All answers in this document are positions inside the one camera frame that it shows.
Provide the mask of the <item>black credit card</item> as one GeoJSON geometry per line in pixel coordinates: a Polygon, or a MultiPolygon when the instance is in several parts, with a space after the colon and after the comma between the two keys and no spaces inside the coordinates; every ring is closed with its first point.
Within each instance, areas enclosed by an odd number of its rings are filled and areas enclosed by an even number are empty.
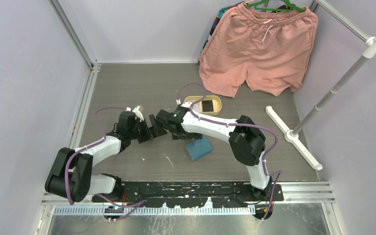
{"type": "Polygon", "coordinates": [[[201,101],[201,108],[202,112],[214,112],[214,107],[213,107],[213,101],[212,100],[202,100],[201,101]]]}

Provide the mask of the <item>blue card holder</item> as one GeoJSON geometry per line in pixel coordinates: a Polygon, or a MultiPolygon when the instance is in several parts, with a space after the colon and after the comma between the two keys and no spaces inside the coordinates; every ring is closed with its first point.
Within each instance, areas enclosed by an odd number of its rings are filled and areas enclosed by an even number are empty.
{"type": "Polygon", "coordinates": [[[207,154],[212,152],[212,146],[207,138],[193,140],[186,145],[186,151],[188,152],[192,161],[196,161],[207,154]]]}

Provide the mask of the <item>beige oval tray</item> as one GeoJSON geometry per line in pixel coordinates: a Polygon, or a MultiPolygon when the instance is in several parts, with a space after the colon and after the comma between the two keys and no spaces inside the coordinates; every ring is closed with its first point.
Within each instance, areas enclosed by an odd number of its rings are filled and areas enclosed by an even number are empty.
{"type": "MultiPolygon", "coordinates": [[[[188,96],[184,99],[184,101],[192,101],[192,103],[200,100],[202,98],[202,96],[200,95],[195,95],[195,96],[188,96]]],[[[221,109],[222,109],[222,101],[220,99],[220,97],[216,96],[216,95],[207,95],[205,96],[205,98],[203,100],[212,100],[213,101],[213,107],[214,107],[214,112],[205,112],[203,113],[202,112],[202,108],[201,108],[201,101],[194,104],[193,106],[193,111],[198,113],[198,114],[202,114],[202,115],[208,115],[208,116],[217,116],[221,109]]]]}

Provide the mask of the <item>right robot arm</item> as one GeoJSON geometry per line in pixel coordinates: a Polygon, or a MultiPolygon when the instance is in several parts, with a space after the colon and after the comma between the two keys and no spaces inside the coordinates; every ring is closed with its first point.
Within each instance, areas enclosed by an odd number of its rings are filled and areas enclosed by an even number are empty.
{"type": "Polygon", "coordinates": [[[239,118],[219,118],[194,111],[190,104],[179,105],[173,112],[160,110],[156,123],[172,134],[174,140],[213,137],[230,145],[235,159],[246,166],[252,194],[258,201],[271,195],[271,177],[263,162],[266,137],[261,128],[245,115],[239,118]]]}

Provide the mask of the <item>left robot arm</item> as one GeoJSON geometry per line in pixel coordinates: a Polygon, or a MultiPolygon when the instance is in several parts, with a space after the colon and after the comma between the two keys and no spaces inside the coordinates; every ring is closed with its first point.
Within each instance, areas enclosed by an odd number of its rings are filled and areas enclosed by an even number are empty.
{"type": "Polygon", "coordinates": [[[93,167],[123,152],[132,140],[143,143],[167,134],[153,115],[149,119],[151,127],[140,112],[123,111],[113,130],[100,140],[76,149],[61,148],[45,182],[45,191],[68,199],[71,205],[97,194],[111,202],[119,201],[123,196],[121,179],[110,174],[93,175],[93,167]]]}

